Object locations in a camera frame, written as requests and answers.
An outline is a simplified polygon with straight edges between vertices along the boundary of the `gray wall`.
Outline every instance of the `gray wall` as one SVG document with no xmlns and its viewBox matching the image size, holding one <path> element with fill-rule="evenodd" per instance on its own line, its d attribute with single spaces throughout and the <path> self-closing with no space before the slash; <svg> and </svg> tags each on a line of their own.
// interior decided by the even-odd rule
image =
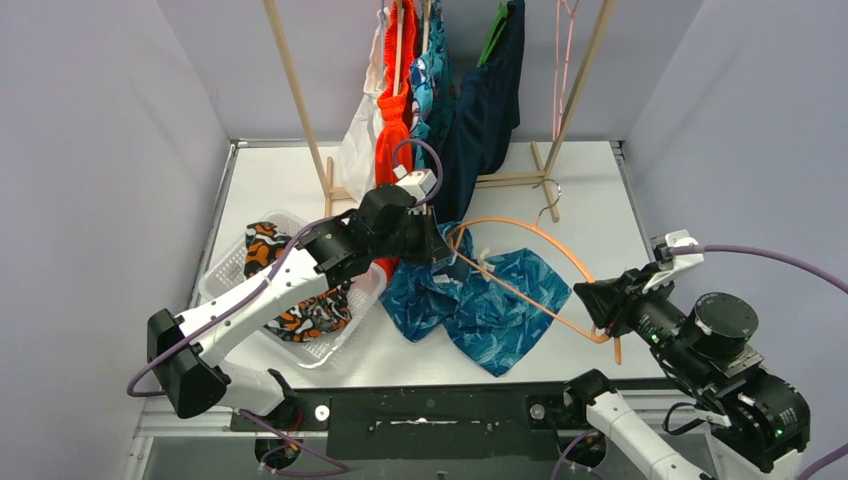
<svg viewBox="0 0 848 480">
<path fill-rule="evenodd" d="M 111 480 L 147 317 L 186 305 L 227 139 L 154 0 L 0 11 L 0 476 Z"/>
<path fill-rule="evenodd" d="M 277 3 L 316 135 L 320 140 L 339 141 L 362 98 L 380 2 Z M 627 135 L 701 3 L 703 0 L 618 2 L 571 138 L 623 139 Z M 260 1 L 159 0 L 159 4 L 231 138 L 302 138 Z M 457 84 L 462 72 L 476 64 L 497 4 L 498 0 L 443 1 Z M 572 78 L 600 4 L 600 0 L 584 0 L 578 9 Z M 518 140 L 551 135 L 555 5 L 555 0 L 527 0 Z M 563 32 L 566 25 L 563 21 Z M 565 45 L 565 34 L 562 37 Z"/>
<path fill-rule="evenodd" d="M 650 234 L 688 228 L 848 278 L 848 2 L 765 3 L 704 3 L 625 143 L 636 203 Z M 848 298 L 760 259 L 714 254 L 698 270 L 680 305 L 723 290 L 754 306 L 754 346 L 812 406 L 806 461 L 848 440 Z M 848 460 L 821 478 L 848 478 Z"/>
</svg>

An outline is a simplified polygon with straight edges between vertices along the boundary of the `orange shirt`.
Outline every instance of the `orange shirt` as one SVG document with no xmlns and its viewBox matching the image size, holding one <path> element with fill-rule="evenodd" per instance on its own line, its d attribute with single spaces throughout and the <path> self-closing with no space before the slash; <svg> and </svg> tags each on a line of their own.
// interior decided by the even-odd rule
<svg viewBox="0 0 848 480">
<path fill-rule="evenodd" d="M 409 67 L 415 61 L 415 45 L 418 35 L 418 19 L 415 16 L 413 0 L 403 0 L 403 36 L 400 47 L 400 72 L 395 71 L 395 61 L 398 53 L 398 12 L 397 4 L 392 4 L 389 28 L 386 30 L 386 47 L 383 55 L 386 63 L 386 90 L 377 98 L 377 106 L 383 115 L 385 126 L 377 138 L 377 159 L 375 177 L 377 185 L 395 183 L 397 177 L 392 169 L 392 152 L 395 147 L 409 138 L 409 123 L 412 120 L 412 102 L 409 88 Z M 395 76 L 398 75 L 398 94 L 394 93 Z M 414 150 L 412 146 L 398 152 L 398 163 L 412 171 Z M 377 260 L 377 264 L 386 272 L 387 280 L 398 265 L 396 258 Z"/>
</svg>

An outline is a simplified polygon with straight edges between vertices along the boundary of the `wooden clothes rack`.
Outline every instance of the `wooden clothes rack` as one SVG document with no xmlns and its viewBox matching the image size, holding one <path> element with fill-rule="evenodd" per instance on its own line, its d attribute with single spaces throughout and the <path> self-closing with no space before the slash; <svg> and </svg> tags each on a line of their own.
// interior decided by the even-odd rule
<svg viewBox="0 0 848 480">
<path fill-rule="evenodd" d="M 554 222 L 559 222 L 559 209 L 554 205 L 556 195 L 549 182 L 544 180 L 551 177 L 554 165 L 556 164 L 562 142 L 565 140 L 565 134 L 568 132 L 568 127 L 574 119 L 574 114 L 577 111 L 577 104 L 583 94 L 583 89 L 589 79 L 589 73 L 595 63 L 598 50 L 600 49 L 601 40 L 606 33 L 609 20 L 612 17 L 612 12 L 615 9 L 617 0 L 602 0 L 601 10 L 595 20 L 595 26 L 592 29 L 592 36 L 589 39 L 589 46 L 586 53 L 583 55 L 583 60 L 580 62 L 580 68 L 577 70 L 577 77 L 574 79 L 574 85 L 571 87 L 571 92 L 568 95 L 568 101 L 565 104 L 565 110 L 560 121 L 560 131 L 551 149 L 548 152 L 547 158 L 542 161 L 542 154 L 539 152 L 539 146 L 536 142 L 530 142 L 530 153 L 533 156 L 535 170 L 516 173 L 493 173 L 490 175 L 480 175 L 477 177 L 476 188 L 493 188 L 493 187 L 509 187 L 515 185 L 536 185 L 542 183 L 542 188 L 545 192 L 545 201 L 551 208 L 549 209 L 551 219 Z M 294 60 L 289 50 L 289 44 L 286 40 L 286 35 L 283 31 L 283 25 L 280 22 L 280 12 L 277 10 L 276 0 L 263 0 L 265 4 L 265 13 L 268 15 L 268 21 L 271 24 L 271 31 L 274 34 L 274 40 L 277 43 L 277 50 L 280 53 L 280 60 L 283 62 L 283 68 L 286 72 L 286 78 L 291 87 L 292 97 L 294 98 L 297 114 L 300 117 L 300 123 L 303 126 L 303 133 L 306 135 L 306 142 L 309 145 L 309 152 L 312 155 L 312 162 L 315 164 L 315 170 L 318 174 L 318 181 L 321 183 L 321 190 L 324 193 L 324 215 L 330 216 L 333 210 L 333 202 L 337 200 L 350 200 L 350 195 L 344 188 L 333 185 L 334 165 L 333 158 L 327 157 L 326 167 L 321 160 L 321 154 L 318 152 L 318 143 L 315 140 L 315 132 L 312 130 L 312 123 L 309 120 L 309 112 L 306 109 L 306 102 L 303 99 L 303 92 L 300 89 L 300 81 L 297 77 L 297 71 L 294 68 Z M 403 7 L 401 0 L 395 0 L 398 7 L 398 18 L 403 18 Z M 397 85 L 394 85 L 394 90 L 397 91 Z"/>
</svg>

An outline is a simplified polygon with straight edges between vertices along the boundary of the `orange clothes hanger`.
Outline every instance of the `orange clothes hanger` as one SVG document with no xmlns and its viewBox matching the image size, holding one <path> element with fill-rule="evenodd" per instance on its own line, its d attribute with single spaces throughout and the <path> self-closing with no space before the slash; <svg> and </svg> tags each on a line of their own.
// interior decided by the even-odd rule
<svg viewBox="0 0 848 480">
<path fill-rule="evenodd" d="M 545 210 L 553 208 L 554 205 L 556 205 L 557 202 L 559 202 L 559 199 L 562 196 L 562 188 L 560 187 L 559 183 L 556 180 L 553 180 L 553 179 L 550 179 L 550 178 L 546 178 L 546 179 L 542 180 L 539 184 L 537 184 L 533 188 L 537 188 L 537 187 L 541 186 L 544 182 L 552 182 L 554 185 L 556 185 L 557 193 L 558 193 L 557 199 L 552 205 L 549 205 L 549 206 L 543 208 L 539 212 L 539 215 L 536 217 L 536 222 L 533 223 L 532 225 L 529 224 L 529 223 L 521 222 L 519 220 L 515 220 L 513 218 L 508 218 L 508 217 L 484 217 L 484 218 L 478 218 L 478 219 L 475 219 L 475 220 L 469 220 L 469 221 L 464 222 L 460 225 L 457 225 L 456 227 L 454 227 L 453 229 L 451 229 L 448 232 L 448 234 L 446 235 L 446 239 L 448 240 L 448 245 L 453 249 L 454 253 L 456 254 L 456 256 L 460 260 L 462 260 L 463 262 L 467 263 L 468 265 L 470 265 L 471 267 L 476 269 L 478 272 L 480 272 L 486 278 L 493 280 L 498 285 L 500 285 L 500 286 L 506 288 L 507 290 L 509 290 L 510 292 L 518 295 L 519 298 L 523 299 L 524 301 L 528 302 L 529 304 L 533 305 L 534 307 L 538 308 L 539 310 L 542 310 L 546 314 L 550 315 L 552 318 L 555 318 L 555 319 L 559 320 L 560 322 L 564 323 L 566 326 L 568 326 L 569 328 L 571 328 L 575 332 L 579 333 L 580 335 L 583 335 L 584 337 L 591 340 L 592 342 L 598 343 L 598 344 L 605 343 L 605 342 L 609 341 L 610 337 L 606 334 L 598 335 L 597 334 L 597 328 L 595 326 L 592 326 L 592 330 L 590 332 L 583 330 L 577 324 L 571 322 L 568 319 L 565 319 L 565 318 L 559 316 L 555 312 L 552 312 L 550 309 L 548 309 L 544 305 L 541 305 L 540 303 L 536 302 L 532 298 L 530 298 L 527 295 L 523 294 L 522 292 L 518 291 L 518 289 L 516 289 L 512 285 L 506 283 L 505 281 L 501 280 L 500 278 L 496 277 L 495 275 L 491 274 L 488 270 L 486 270 L 485 268 L 478 265 L 477 262 L 475 262 L 475 261 L 469 259 L 468 257 L 462 255 L 458 251 L 460 242 L 462 241 L 462 236 L 465 234 L 465 230 L 472 225 L 477 225 L 477 224 L 480 224 L 480 223 L 487 223 L 487 222 L 497 222 L 497 223 L 506 223 L 508 225 L 515 225 L 517 227 L 521 227 L 521 228 L 523 228 L 527 231 L 535 233 L 536 235 L 539 235 L 540 237 L 545 239 L 548 243 L 553 245 L 557 250 L 562 252 L 563 255 L 568 257 L 568 259 L 571 261 L 571 263 L 574 264 L 574 266 L 577 268 L 577 270 L 580 271 L 580 273 L 583 275 L 583 278 L 585 278 L 587 282 L 589 282 L 589 283 L 594 282 L 595 278 L 592 276 L 591 273 L 589 273 L 589 270 L 586 268 L 585 265 L 583 265 L 583 262 L 581 262 L 577 258 L 577 256 L 574 255 L 571 252 L 571 250 L 566 248 L 565 245 L 563 245 L 562 243 L 560 243 L 559 241 L 554 239 L 547 232 L 539 229 L 539 221 L 542 218 L 542 214 L 545 213 Z M 613 339 L 613 345 L 614 345 L 614 351 L 615 351 L 615 363 L 618 364 L 618 365 L 621 365 L 621 339 L 618 338 L 618 337 L 614 338 Z"/>
</svg>

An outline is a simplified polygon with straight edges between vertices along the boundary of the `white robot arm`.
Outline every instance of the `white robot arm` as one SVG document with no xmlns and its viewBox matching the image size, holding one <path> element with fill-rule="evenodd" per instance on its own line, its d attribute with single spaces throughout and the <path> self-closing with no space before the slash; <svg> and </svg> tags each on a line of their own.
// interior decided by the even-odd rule
<svg viewBox="0 0 848 480">
<path fill-rule="evenodd" d="M 280 312 L 364 273 L 375 259 L 430 264 L 450 254 L 432 212 L 419 205 L 435 176 L 429 170 L 401 176 L 368 192 L 358 209 L 296 235 L 291 244 L 297 247 L 283 263 L 213 301 L 177 316 L 161 310 L 148 320 L 148 361 L 180 418 L 216 405 L 269 414 L 290 389 L 280 372 L 226 360 L 236 345 Z M 181 344 L 185 348 L 165 355 Z"/>
<path fill-rule="evenodd" d="M 671 448 L 597 370 L 569 382 L 564 401 L 567 405 L 585 410 L 588 424 L 615 444 L 645 478 L 713 480 Z M 717 471 L 716 478 L 720 480 L 794 480 L 801 467 L 801 454 L 796 449 L 778 458 L 770 471 L 763 471 L 711 432 L 707 433 L 707 440 Z"/>
</svg>

